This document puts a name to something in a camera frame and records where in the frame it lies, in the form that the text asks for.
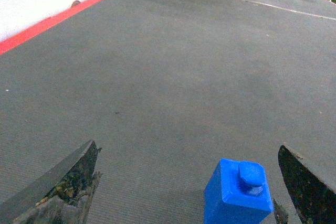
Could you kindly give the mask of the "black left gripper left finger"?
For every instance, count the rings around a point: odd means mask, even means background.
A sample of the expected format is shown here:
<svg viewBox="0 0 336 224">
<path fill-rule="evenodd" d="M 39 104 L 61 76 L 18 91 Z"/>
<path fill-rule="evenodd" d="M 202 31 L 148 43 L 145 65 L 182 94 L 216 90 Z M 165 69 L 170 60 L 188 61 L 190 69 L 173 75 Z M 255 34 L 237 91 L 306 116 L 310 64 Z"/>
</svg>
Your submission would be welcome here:
<svg viewBox="0 0 336 224">
<path fill-rule="evenodd" d="M 87 223 L 101 173 L 90 140 L 1 204 L 1 223 Z"/>
</svg>

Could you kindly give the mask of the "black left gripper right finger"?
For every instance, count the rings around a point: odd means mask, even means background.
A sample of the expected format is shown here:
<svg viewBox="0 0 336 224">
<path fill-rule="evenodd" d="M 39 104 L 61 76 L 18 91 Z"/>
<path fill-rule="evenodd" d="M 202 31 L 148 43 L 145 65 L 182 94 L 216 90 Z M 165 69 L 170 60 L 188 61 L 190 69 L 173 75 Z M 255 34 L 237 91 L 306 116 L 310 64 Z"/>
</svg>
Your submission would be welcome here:
<svg viewBox="0 0 336 224">
<path fill-rule="evenodd" d="M 302 223 L 335 223 L 335 180 L 327 170 L 282 144 L 278 165 Z"/>
</svg>

